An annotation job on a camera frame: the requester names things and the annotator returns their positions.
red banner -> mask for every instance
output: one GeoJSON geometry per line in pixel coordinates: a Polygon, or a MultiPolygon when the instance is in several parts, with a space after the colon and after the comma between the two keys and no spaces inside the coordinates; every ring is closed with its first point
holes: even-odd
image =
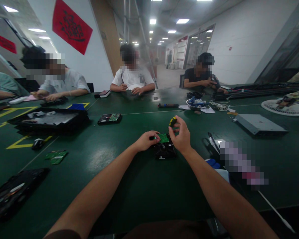
{"type": "Polygon", "coordinates": [[[11,51],[12,53],[17,53],[16,45],[12,41],[9,41],[2,36],[0,36],[0,46],[8,51],[11,51]]]}
{"type": "Polygon", "coordinates": [[[85,54],[93,31],[93,29],[62,0],[56,0],[52,30],[83,55],[85,54]]]}

white t-shirt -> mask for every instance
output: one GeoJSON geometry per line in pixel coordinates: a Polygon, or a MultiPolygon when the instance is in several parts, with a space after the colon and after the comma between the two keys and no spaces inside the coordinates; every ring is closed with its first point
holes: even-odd
{"type": "Polygon", "coordinates": [[[50,94],[77,89],[86,89],[90,93],[84,76],[72,69],[69,69],[64,76],[47,75],[47,78],[39,89],[46,90],[50,94]]]}
{"type": "Polygon", "coordinates": [[[112,84],[120,86],[126,84],[128,90],[132,90],[136,87],[144,87],[154,83],[152,76],[148,69],[138,69],[131,71],[126,66],[121,67],[115,74],[112,84]]]}

metal pole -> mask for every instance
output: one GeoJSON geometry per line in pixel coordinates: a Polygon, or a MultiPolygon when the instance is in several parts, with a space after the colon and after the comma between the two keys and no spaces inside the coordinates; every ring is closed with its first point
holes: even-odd
{"type": "Polygon", "coordinates": [[[124,41],[126,42],[126,0],[124,0],[124,41]]]}
{"type": "MultiPolygon", "coordinates": [[[[149,51],[149,47],[147,45],[146,36],[145,36],[145,32],[144,32],[144,28],[143,28],[143,24],[142,24],[140,12],[139,12],[139,7],[137,6],[136,0],[135,0],[135,7],[136,7],[136,11],[137,11],[137,16],[139,18],[140,27],[141,27],[141,30],[142,30],[142,33],[143,33],[144,42],[145,42],[145,45],[146,45],[146,52],[147,52],[148,58],[150,60],[150,51],[149,51]]],[[[153,64],[152,64],[151,60],[150,60],[150,66],[151,66],[151,71],[152,71],[152,74],[153,74],[153,77],[154,77],[154,83],[156,85],[156,88],[158,89],[157,82],[156,82],[156,77],[155,77],[155,72],[154,72],[154,68],[153,68],[153,64]]]]}

chair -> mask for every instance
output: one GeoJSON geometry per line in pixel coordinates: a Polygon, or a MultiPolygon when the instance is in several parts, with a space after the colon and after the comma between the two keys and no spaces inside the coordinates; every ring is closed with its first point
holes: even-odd
{"type": "Polygon", "coordinates": [[[28,92],[39,90],[40,85],[36,80],[27,80],[26,78],[15,78],[15,80],[28,92]]]}
{"type": "Polygon", "coordinates": [[[86,83],[86,84],[89,87],[91,93],[94,93],[94,85],[93,85],[93,83],[86,83]]]}
{"type": "Polygon", "coordinates": [[[179,87],[184,88],[185,75],[180,75],[179,87]]]}

gray metal box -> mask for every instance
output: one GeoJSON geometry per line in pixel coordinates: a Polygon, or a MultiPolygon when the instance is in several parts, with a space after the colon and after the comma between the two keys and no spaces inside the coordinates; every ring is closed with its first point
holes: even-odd
{"type": "Polygon", "coordinates": [[[254,135],[282,136],[288,131],[261,115],[239,114],[237,121],[254,135]]]}

